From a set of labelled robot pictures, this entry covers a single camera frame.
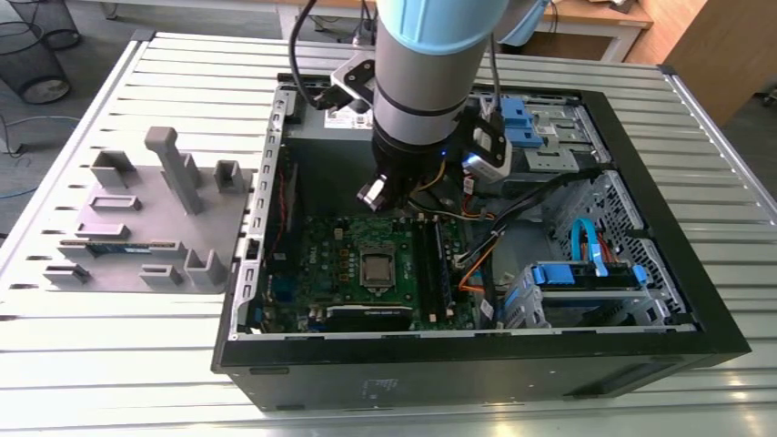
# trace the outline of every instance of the blue cable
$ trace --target blue cable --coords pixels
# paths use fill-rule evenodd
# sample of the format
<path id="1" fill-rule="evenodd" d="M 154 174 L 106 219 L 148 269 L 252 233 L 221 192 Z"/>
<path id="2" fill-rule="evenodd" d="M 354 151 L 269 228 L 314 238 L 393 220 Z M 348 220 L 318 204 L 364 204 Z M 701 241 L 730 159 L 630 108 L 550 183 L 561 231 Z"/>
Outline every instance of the blue cable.
<path id="1" fill-rule="evenodd" d="M 602 260 L 602 247 L 595 237 L 595 227 L 593 226 L 591 220 L 585 217 L 577 217 L 571 224 L 571 260 L 582 261 L 582 254 L 579 253 L 579 229 L 585 230 L 587 238 L 587 258 L 595 266 L 595 276 L 606 276 L 609 272 L 606 271 Z"/>
<path id="2" fill-rule="evenodd" d="M 36 190 L 37 190 L 37 187 L 30 188 L 26 191 L 21 191 L 18 193 L 4 194 L 0 196 L 0 200 L 6 199 L 6 198 L 17 198 L 18 196 L 24 196 L 25 194 L 29 194 Z"/>

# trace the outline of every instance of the floor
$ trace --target floor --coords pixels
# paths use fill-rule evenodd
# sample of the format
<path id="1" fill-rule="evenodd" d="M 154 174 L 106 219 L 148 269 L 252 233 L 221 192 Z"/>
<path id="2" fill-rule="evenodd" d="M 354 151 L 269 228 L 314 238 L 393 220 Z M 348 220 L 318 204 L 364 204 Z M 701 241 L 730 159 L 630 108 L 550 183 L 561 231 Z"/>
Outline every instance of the floor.
<path id="1" fill-rule="evenodd" d="M 8 121 L 41 115 L 80 117 L 129 37 L 138 28 L 220 36 L 280 38 L 280 26 L 272 14 L 122 5 L 118 8 L 120 18 L 108 21 L 102 19 L 96 3 L 69 1 L 68 5 L 84 36 L 76 49 L 58 54 L 70 78 L 72 94 L 61 102 L 32 107 L 24 105 L 5 85 L 0 84 L 0 114 Z M 0 22 L 17 19 L 6 2 L 0 2 Z M 341 36 L 348 35 L 354 25 L 356 20 L 346 19 L 333 25 L 326 24 Z M 301 32 L 301 38 L 308 41 L 333 41 L 333 36 L 313 31 L 310 23 Z M 73 127 L 72 122 L 45 120 L 9 129 L 12 147 L 22 142 L 28 153 L 20 159 L 0 154 L 0 234 L 9 232 L 30 196 L 1 197 L 36 187 Z M 723 130 L 771 195 L 777 195 L 777 107 L 763 108 L 754 99 Z"/>

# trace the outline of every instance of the slotted metal table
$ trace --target slotted metal table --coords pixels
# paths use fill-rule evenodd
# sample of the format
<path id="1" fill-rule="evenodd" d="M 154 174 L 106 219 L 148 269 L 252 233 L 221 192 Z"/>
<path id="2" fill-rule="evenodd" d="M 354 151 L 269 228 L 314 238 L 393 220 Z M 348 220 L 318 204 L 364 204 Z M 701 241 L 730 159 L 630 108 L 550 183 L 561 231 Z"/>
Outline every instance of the slotted metal table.
<path id="1" fill-rule="evenodd" d="M 328 44 L 297 48 L 310 74 L 328 75 L 352 53 Z M 170 126 L 198 165 L 234 159 L 257 167 L 276 75 L 288 72 L 285 43 L 156 34 L 129 42 L 0 248 L 0 431 L 773 435 L 774 201 L 677 77 L 653 66 L 517 56 L 501 56 L 498 66 L 505 85 L 606 93 L 753 353 L 611 400 L 262 414 L 210 372 L 222 296 L 58 293 L 41 276 L 61 259 L 54 247 L 74 230 L 100 150 L 154 163 L 144 133 Z M 489 83 L 486 63 L 478 77 Z"/>

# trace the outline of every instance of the green motherboard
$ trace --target green motherboard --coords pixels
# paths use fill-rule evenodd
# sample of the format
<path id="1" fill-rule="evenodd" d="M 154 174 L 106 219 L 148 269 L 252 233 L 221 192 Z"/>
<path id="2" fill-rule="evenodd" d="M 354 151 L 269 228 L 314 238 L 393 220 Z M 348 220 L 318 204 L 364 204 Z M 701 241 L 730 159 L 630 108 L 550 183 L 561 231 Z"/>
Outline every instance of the green motherboard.
<path id="1" fill-rule="evenodd" d="M 402 309 L 409 330 L 471 329 L 473 299 L 457 293 L 451 270 L 462 251 L 453 220 L 305 217 L 298 268 L 269 282 L 274 308 L 265 326 L 328 331 L 328 308 L 365 306 Z"/>

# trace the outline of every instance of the mesh trash can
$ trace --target mesh trash can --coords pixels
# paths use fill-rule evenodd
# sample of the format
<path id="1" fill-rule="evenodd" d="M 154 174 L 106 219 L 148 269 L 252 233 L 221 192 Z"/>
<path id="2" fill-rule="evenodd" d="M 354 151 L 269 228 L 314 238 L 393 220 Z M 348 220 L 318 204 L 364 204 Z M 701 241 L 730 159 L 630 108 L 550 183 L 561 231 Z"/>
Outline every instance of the mesh trash can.
<path id="1" fill-rule="evenodd" d="M 70 91 L 38 25 L 21 21 L 0 23 L 0 79 L 30 104 L 50 103 Z"/>
<path id="2" fill-rule="evenodd" d="M 52 50 L 74 46 L 81 40 L 70 11 L 64 0 L 6 0 L 21 20 L 40 25 L 45 31 L 45 42 Z"/>

